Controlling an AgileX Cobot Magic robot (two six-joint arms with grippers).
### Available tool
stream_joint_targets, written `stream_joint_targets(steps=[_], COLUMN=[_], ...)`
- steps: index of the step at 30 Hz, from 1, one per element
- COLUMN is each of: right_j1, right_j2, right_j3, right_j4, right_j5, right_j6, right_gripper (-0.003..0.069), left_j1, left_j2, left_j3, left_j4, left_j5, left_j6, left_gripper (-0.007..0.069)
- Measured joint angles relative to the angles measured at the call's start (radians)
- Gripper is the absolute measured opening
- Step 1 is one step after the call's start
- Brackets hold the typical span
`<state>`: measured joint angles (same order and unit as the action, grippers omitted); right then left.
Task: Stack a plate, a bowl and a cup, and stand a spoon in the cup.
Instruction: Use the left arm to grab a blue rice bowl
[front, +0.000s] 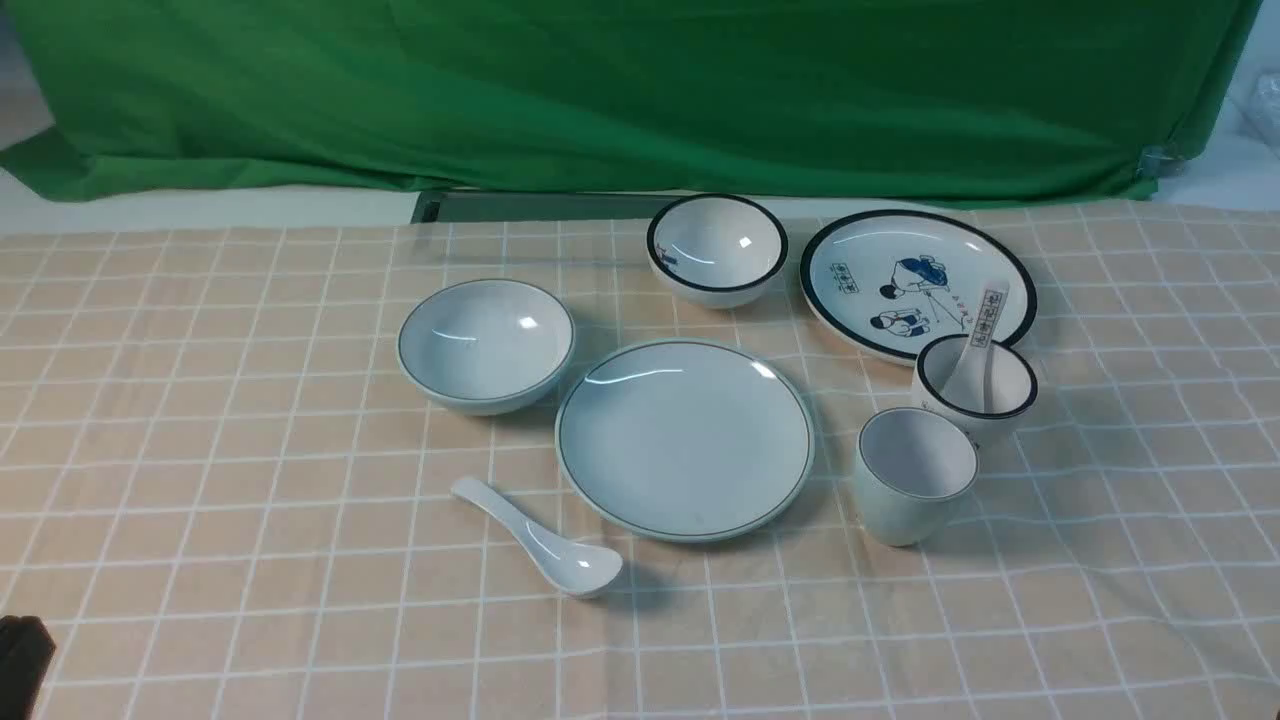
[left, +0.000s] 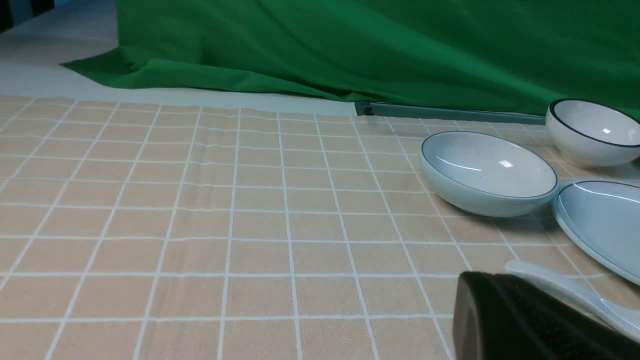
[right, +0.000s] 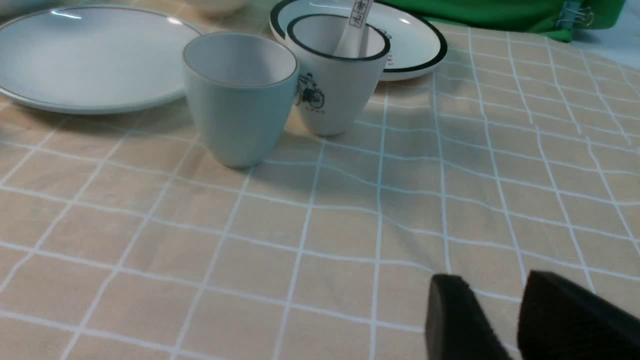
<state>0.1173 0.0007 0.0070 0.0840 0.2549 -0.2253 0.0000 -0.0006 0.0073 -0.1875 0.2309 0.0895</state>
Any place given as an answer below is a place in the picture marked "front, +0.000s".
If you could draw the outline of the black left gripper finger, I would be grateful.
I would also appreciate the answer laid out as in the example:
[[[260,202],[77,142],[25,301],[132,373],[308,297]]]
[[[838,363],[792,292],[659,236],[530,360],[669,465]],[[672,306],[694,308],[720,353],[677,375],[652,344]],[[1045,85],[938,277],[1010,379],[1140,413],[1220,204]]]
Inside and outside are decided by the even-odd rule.
[[[56,643],[41,618],[1,619],[1,719],[32,719]]]

